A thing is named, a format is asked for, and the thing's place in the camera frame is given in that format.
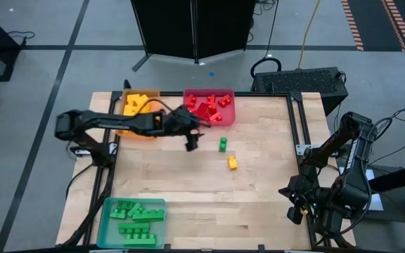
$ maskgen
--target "black box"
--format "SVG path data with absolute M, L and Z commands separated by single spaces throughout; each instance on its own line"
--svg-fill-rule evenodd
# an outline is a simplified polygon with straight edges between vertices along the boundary
M 257 73 L 251 89 L 258 92 L 272 92 L 270 84 L 273 84 L 276 93 L 292 91 L 320 93 L 325 115 L 329 115 L 348 96 L 336 67 Z

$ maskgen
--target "orange striped tape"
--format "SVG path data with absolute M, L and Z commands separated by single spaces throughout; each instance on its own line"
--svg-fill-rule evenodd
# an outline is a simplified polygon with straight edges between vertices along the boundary
M 398 32 L 398 29 L 396 28 L 396 26 L 399 28 L 399 30 L 402 33 L 402 36 L 405 40 L 405 22 L 404 19 L 401 17 L 401 14 L 398 11 L 397 6 L 394 4 L 393 0 L 381 0 L 382 4 L 385 8 L 385 11 L 387 12 L 387 15 L 390 19 L 390 22 L 392 23 L 393 29 L 395 34 L 398 36 L 398 39 L 400 40 L 400 42 L 402 42 L 402 38 L 401 35 Z
M 405 51 L 405 43 L 404 43 L 404 41 L 402 40 L 401 35 L 400 35 L 399 32 L 398 32 L 397 24 L 395 24 L 394 21 L 393 21 L 392 14 L 390 14 L 390 8 L 389 8 L 389 6 L 387 6 L 387 4 L 385 3 L 385 1 L 388 1 L 388 0 L 380 0 L 380 1 L 381 1 L 381 3 L 382 3 L 383 6 L 384 6 L 385 12 L 387 13 L 387 16 L 388 16 L 388 18 L 389 18 L 390 23 L 392 24 L 393 31 L 394 31 L 394 33 L 396 34 L 396 36 L 397 36 L 397 38 L 398 38 L 398 40 L 399 40 L 399 44 L 401 45 L 402 50 Z
M 354 21 L 354 17 L 352 16 L 351 9 L 349 8 L 348 0 L 342 0 L 343 11 L 346 15 L 346 20 L 348 20 L 349 28 L 351 29 L 352 36 L 354 38 L 354 42 L 356 43 L 357 50 L 363 51 L 364 44 L 362 43 L 362 39 L 360 37 L 359 31 L 357 30 L 356 22 Z

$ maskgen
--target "wooden tabletop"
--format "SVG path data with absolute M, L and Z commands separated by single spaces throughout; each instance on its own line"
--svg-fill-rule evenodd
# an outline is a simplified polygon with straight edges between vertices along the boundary
M 161 99 L 172 108 L 182 104 L 180 97 Z M 320 95 L 303 93 L 303 99 L 311 141 L 322 144 L 330 134 Z M 90 110 L 107 112 L 109 104 L 110 93 L 96 92 Z M 296 103 L 293 107 L 303 142 Z M 199 148 L 190 153 L 183 136 L 151 141 L 122 138 L 112 196 L 165 199 L 166 243 L 172 249 L 257 249 L 258 244 L 266 249 L 310 249 L 306 220 L 297 226 L 287 219 L 291 202 L 278 194 L 298 173 L 285 99 L 236 97 L 232 126 L 201 131 L 205 135 Z M 102 141 L 104 130 L 88 132 Z M 228 139 L 226 153 L 218 151 L 222 136 Z M 237 159 L 236 171 L 229 170 L 229 155 Z M 90 163 L 90 157 L 78 158 L 74 174 Z M 336 166 L 335 160 L 330 164 Z M 57 243 L 66 241 L 89 211 L 95 171 L 73 183 Z M 319 176 L 321 186 L 330 187 L 337 176 L 337 171 L 325 168 Z M 96 241 L 100 216 L 94 219 L 91 243 Z M 342 227 L 348 225 L 344 220 Z M 345 239 L 355 245 L 352 232 Z

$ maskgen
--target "red lego brick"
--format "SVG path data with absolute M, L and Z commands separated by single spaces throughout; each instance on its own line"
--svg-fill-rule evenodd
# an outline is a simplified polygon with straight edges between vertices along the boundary
M 201 117 L 206 120 L 210 120 L 210 114 L 208 112 L 204 112 Z
M 230 95 L 225 95 L 224 97 L 220 98 L 220 100 L 218 100 L 218 104 L 221 107 L 225 107 L 226 105 L 231 103 L 231 96 Z
M 196 110 L 196 114 L 201 116 L 204 114 L 204 112 L 206 112 L 206 110 L 207 110 L 207 104 L 201 103 L 200 106 L 198 107 L 198 109 Z
M 215 120 L 221 121 L 222 120 L 221 113 L 220 112 L 215 113 L 214 115 L 210 116 L 209 120 L 210 121 L 215 121 Z
M 189 95 L 188 101 L 194 103 L 194 102 L 196 102 L 196 97 L 194 95 Z
M 209 104 L 209 106 L 215 106 L 215 95 L 214 94 L 207 97 L 207 104 Z
M 209 113 L 211 114 L 211 115 L 214 115 L 215 113 L 217 113 L 217 106 L 214 104 L 213 106 L 212 105 L 209 105 Z
M 187 98 L 187 108 L 194 108 L 196 104 L 196 97 L 194 95 L 189 95 Z

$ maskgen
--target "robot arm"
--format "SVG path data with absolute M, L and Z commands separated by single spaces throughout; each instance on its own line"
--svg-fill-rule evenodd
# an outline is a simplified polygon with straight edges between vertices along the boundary
M 198 148 L 198 138 L 202 134 L 191 131 L 200 126 L 200 119 L 184 106 L 170 112 L 149 112 L 134 116 L 109 115 L 90 110 L 71 110 L 57 116 L 55 137 L 62 141 L 73 141 L 82 149 L 88 150 L 98 166 L 111 163 L 109 147 L 95 141 L 85 131 L 92 128 L 130 130 L 141 136 L 186 136 L 187 151 Z
M 287 217 L 300 224 L 302 212 L 311 213 L 314 208 L 315 231 L 327 238 L 339 236 L 342 220 L 360 213 L 368 202 L 364 165 L 375 137 L 371 119 L 353 112 L 343 115 L 338 131 L 319 148 L 307 148 L 298 161 L 300 175 L 292 176 L 288 187 L 279 190 L 295 205 L 288 210 Z M 349 140 L 352 147 L 345 170 L 330 188 L 319 187 L 316 168 L 324 168 L 328 158 Z

